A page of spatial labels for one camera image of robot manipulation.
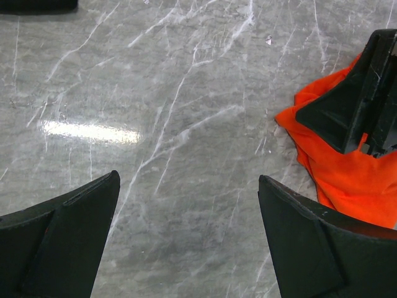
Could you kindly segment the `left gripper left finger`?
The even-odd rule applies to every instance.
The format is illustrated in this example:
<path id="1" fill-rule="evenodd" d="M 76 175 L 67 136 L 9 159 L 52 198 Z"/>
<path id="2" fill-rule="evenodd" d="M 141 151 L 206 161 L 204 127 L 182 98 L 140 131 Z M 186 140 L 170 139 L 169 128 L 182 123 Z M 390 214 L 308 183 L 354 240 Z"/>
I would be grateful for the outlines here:
<path id="1" fill-rule="evenodd" d="M 1 216 L 1 297 L 90 297 L 119 192 L 111 171 Z"/>

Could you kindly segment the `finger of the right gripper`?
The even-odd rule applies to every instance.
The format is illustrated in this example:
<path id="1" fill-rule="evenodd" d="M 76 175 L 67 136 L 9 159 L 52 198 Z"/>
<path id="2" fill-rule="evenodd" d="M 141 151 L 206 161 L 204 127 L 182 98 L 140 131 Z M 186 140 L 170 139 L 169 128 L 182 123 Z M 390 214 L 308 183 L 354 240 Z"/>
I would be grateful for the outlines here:
<path id="1" fill-rule="evenodd" d="M 396 151 L 396 30 L 374 31 L 348 75 L 296 120 L 342 154 Z"/>

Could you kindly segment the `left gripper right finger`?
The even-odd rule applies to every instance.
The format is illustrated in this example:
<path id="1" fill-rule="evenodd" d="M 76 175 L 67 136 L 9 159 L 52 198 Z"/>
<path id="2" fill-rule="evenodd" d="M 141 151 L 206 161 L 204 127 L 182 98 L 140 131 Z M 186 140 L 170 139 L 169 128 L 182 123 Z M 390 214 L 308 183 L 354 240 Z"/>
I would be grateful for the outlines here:
<path id="1" fill-rule="evenodd" d="M 396 230 L 357 220 L 259 177 L 282 297 L 396 297 Z"/>

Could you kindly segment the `orange t-shirt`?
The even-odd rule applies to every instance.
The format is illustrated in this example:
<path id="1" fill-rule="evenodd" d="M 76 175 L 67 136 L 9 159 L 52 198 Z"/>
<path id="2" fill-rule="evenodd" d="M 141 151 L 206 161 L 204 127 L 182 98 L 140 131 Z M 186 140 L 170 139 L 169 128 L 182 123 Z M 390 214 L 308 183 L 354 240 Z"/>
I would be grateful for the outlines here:
<path id="1" fill-rule="evenodd" d="M 295 143 L 297 162 L 310 174 L 318 201 L 353 218 L 394 228 L 396 225 L 396 153 L 379 159 L 356 150 L 346 155 L 332 149 L 310 129 L 299 124 L 296 113 L 340 83 L 353 66 L 313 81 L 295 94 L 294 104 L 275 120 Z"/>

